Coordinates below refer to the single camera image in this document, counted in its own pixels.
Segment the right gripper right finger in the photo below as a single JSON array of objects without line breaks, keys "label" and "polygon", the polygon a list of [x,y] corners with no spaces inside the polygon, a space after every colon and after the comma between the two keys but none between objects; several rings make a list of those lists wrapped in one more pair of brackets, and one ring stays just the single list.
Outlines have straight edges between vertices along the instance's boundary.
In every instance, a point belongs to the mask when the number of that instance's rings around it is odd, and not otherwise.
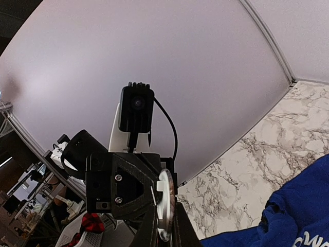
[{"label": "right gripper right finger", "polygon": [[181,202],[175,199],[172,244],[174,247],[202,247],[200,240]]}]

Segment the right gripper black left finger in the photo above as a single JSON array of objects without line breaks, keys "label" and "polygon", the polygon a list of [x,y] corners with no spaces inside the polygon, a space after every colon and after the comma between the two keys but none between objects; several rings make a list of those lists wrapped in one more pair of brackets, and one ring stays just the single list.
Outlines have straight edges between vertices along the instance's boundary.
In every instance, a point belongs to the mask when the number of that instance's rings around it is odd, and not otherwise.
[{"label": "right gripper black left finger", "polygon": [[131,242],[131,247],[156,247],[159,242],[159,225],[162,224],[162,219],[159,219],[158,206],[149,206],[134,239]]}]

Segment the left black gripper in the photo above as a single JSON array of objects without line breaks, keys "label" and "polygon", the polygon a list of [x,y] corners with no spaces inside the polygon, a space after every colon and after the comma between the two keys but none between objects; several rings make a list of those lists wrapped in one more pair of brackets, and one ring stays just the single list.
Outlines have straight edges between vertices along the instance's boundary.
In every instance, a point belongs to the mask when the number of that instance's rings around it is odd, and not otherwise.
[{"label": "left black gripper", "polygon": [[95,152],[86,160],[86,198],[89,213],[111,213],[115,219],[134,220],[159,202],[159,174],[168,168],[177,195],[172,158],[155,153]]}]

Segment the blue white round brooch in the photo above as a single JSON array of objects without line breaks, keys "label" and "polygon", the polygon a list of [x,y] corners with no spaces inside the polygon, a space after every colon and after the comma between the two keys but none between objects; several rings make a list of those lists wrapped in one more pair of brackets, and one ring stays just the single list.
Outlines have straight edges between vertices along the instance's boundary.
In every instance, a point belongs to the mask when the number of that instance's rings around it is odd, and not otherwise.
[{"label": "blue white round brooch", "polygon": [[158,232],[161,240],[168,242],[172,234],[175,212],[174,181],[168,169],[161,171],[158,177],[156,191],[162,195],[157,203]]}]

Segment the blue printed t-shirt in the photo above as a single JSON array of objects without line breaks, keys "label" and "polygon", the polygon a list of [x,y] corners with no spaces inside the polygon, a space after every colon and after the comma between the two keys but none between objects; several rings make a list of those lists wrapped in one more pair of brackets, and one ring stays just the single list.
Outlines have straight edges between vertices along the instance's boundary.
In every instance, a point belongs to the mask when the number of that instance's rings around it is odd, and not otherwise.
[{"label": "blue printed t-shirt", "polygon": [[328,246],[328,155],[273,192],[258,226],[201,240],[203,246]]}]

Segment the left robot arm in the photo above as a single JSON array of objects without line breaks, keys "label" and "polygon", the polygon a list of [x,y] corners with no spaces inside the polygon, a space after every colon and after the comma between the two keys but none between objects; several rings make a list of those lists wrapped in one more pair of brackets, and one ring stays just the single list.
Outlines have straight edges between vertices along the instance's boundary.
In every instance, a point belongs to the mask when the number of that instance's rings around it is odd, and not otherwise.
[{"label": "left robot arm", "polygon": [[154,205],[162,222],[173,219],[177,174],[172,158],[156,153],[109,152],[86,130],[72,139],[59,158],[64,170],[86,184],[89,213],[136,220]]}]

